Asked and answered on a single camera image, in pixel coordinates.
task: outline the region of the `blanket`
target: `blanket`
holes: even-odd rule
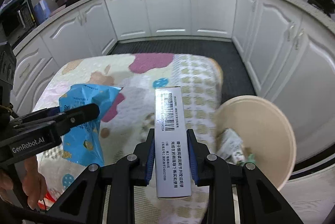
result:
[[[212,59],[189,54],[118,54],[72,61],[47,85],[34,111],[58,106],[58,98],[77,83],[122,87],[101,121],[99,140],[105,165],[134,151],[155,125],[155,88],[181,86],[187,128],[215,152],[214,113],[221,102],[223,74]],[[85,169],[70,162],[60,145],[37,156],[46,177],[50,200],[57,200]],[[155,170],[147,187],[135,187],[135,222],[199,223],[207,208],[208,187],[192,183],[192,196],[162,200],[156,197]],[[107,204],[104,220],[107,216]]]

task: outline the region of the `cardboard box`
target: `cardboard box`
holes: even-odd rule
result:
[[[182,90],[155,90],[155,166],[158,198],[191,195],[191,173]]]

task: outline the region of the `blue gripper pad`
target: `blue gripper pad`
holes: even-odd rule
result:
[[[191,143],[191,139],[189,135],[187,135],[187,144],[189,148],[190,170],[191,170],[192,179],[194,180],[195,185],[198,185],[198,180],[199,180],[198,164],[197,164],[194,149],[192,147],[192,143]]]
[[[151,177],[152,177],[154,162],[155,162],[155,138],[152,138],[148,160],[146,163],[146,172],[145,172],[145,181],[147,184],[149,184]]]

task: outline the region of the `blue container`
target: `blue container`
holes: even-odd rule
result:
[[[45,0],[40,0],[35,6],[34,6],[35,15],[37,17],[38,24],[41,24],[46,19],[49,18],[50,15],[50,9],[48,7],[48,4]]]

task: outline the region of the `blue snack bag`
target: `blue snack bag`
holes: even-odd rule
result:
[[[75,84],[59,98],[60,111],[95,103],[100,114],[97,119],[74,127],[63,137],[63,158],[88,166],[96,163],[104,165],[103,153],[99,142],[100,121],[112,106],[121,88],[96,84]]]

